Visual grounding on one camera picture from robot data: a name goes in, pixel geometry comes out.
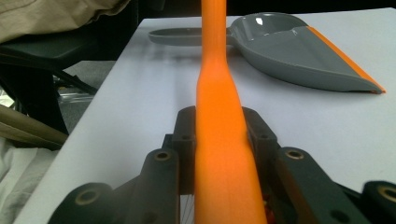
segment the black chair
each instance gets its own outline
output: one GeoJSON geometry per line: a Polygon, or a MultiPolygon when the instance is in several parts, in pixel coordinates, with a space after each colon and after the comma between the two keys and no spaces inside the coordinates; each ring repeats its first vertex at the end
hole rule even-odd
{"type": "Polygon", "coordinates": [[[0,44],[0,86],[21,112],[68,133],[58,104],[54,76],[94,95],[97,89],[64,69],[81,61],[115,61],[139,23],[138,1],[115,16],[69,32],[26,35],[0,44]]]}

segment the beige fabric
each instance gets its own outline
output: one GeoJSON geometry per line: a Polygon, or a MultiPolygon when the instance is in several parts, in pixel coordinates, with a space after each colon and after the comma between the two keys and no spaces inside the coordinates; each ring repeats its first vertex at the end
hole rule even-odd
{"type": "Polygon", "coordinates": [[[0,136],[17,142],[59,149],[67,135],[13,109],[0,105],[0,136]]]}
{"type": "Polygon", "coordinates": [[[21,35],[76,29],[100,15],[115,15],[130,0],[0,0],[0,43],[21,35]]]}

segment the table surface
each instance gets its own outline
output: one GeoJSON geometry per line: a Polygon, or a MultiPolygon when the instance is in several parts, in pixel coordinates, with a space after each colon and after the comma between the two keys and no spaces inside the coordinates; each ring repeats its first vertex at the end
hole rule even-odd
{"type": "MultiPolygon", "coordinates": [[[[229,47],[242,105],[259,112],[282,147],[310,153],[333,181],[357,191],[369,180],[396,183],[396,10],[296,16],[388,92],[293,85],[262,74],[229,47]]],[[[148,32],[200,26],[201,18],[142,21],[16,223],[46,223],[65,195],[82,184],[116,188],[139,175],[146,155],[173,132],[178,110],[195,105],[201,66],[201,47],[157,45],[148,32]]]]}

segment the gray plastic scoop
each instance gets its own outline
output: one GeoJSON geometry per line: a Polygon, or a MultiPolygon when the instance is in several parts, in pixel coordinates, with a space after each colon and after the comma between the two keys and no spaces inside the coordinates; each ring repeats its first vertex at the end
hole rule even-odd
{"type": "MultiPolygon", "coordinates": [[[[162,29],[149,39],[171,46],[200,46],[201,28],[162,29]]],[[[385,90],[357,65],[346,62],[297,17],[284,13],[257,13],[240,17],[227,28],[227,44],[264,74],[297,85],[326,91],[385,90]]]]}

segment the orange handle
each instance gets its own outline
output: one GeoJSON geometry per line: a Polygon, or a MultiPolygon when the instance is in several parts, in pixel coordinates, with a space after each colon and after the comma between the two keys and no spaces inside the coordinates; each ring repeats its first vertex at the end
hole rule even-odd
{"type": "Polygon", "coordinates": [[[226,1],[202,0],[195,223],[267,223],[238,93],[226,60],[226,1]]]}

